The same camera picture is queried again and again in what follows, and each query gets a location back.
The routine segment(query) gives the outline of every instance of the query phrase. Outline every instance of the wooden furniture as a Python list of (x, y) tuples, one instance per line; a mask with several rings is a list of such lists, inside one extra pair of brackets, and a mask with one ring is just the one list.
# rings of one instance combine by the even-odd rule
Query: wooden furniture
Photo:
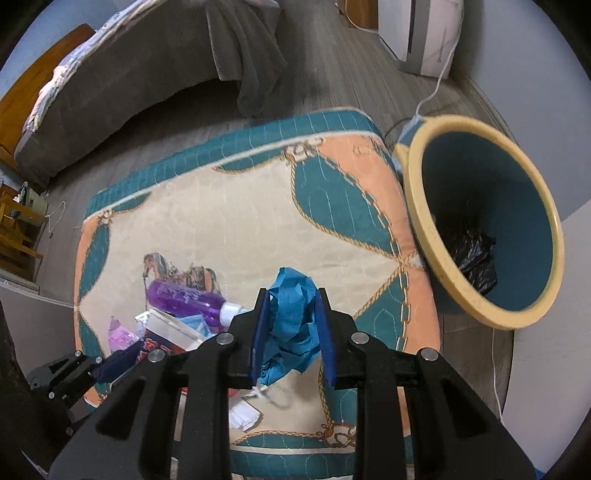
[(350, 27), (353, 27), (353, 22), (361, 28), (378, 28), (378, 0), (337, 0), (339, 12), (346, 18), (345, 5), (350, 19), (347, 23)]
[(41, 55), (0, 100), (0, 161), (16, 169), (14, 150), (39, 90), (51, 80), (53, 69), (63, 58), (94, 33), (94, 29), (87, 24), (72, 30)]
[[(0, 267), (22, 278), (30, 278), (30, 262), (23, 254), (39, 260), (43, 255), (34, 250), (35, 239), (26, 235), (27, 226), (23, 219), (30, 218), (43, 224), (47, 218), (13, 200), (16, 194), (17, 191), (7, 185), (0, 186)], [(13, 210), (20, 213), (18, 218), (11, 216)]]

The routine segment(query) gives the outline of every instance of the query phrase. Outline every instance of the trash can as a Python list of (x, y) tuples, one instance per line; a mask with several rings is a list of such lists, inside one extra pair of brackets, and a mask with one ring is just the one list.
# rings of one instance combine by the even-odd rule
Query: trash can
[[(423, 118), (399, 140), (395, 155), (418, 243), (453, 301), (498, 329), (542, 317), (562, 281), (564, 239), (554, 200), (530, 159), (496, 129), (459, 115)], [(436, 226), (443, 213), (474, 216), (496, 238), (498, 282), (486, 295), (444, 246)]]

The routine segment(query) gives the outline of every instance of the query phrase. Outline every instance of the blue gripper pad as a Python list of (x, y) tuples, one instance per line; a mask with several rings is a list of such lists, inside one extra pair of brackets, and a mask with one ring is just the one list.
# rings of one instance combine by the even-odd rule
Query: blue gripper pad
[(334, 387), (336, 383), (336, 350), (330, 333), (327, 311), (318, 290), (316, 290), (314, 298), (314, 321), (316, 322), (320, 351), (322, 352), (324, 378), (331, 387)]
[(256, 385), (258, 378), (261, 376), (262, 354), (265, 349), (265, 344), (269, 337), (269, 317), (271, 315), (271, 296), (269, 291), (265, 291), (265, 299), (263, 301), (261, 312), (259, 314), (258, 322), (256, 323), (256, 331), (252, 340), (252, 362), (251, 362), (251, 381)]

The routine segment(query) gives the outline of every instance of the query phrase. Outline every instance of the navy blue cloth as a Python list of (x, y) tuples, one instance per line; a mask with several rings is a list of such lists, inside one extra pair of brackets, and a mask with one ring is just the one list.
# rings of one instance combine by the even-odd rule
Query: navy blue cloth
[(117, 350), (92, 371), (98, 383), (111, 383), (135, 365), (144, 340), (138, 340), (125, 350)]

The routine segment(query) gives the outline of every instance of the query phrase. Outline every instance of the metal screw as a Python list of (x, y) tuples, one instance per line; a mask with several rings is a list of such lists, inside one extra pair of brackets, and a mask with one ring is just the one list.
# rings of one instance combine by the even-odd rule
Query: metal screw
[(216, 336), (216, 341), (220, 345), (229, 345), (234, 341), (234, 336), (231, 333), (220, 333)]
[(161, 360), (164, 359), (164, 357), (166, 356), (166, 353), (164, 353), (164, 350), (152, 350), (149, 354), (148, 354), (148, 360), (150, 360), (153, 364), (156, 364), (158, 362), (160, 362)]
[(355, 332), (351, 335), (351, 341), (356, 345), (364, 345), (369, 342), (369, 335), (365, 332)]
[(434, 348), (424, 348), (421, 350), (421, 356), (428, 360), (429, 362), (433, 362), (439, 358), (439, 353)]

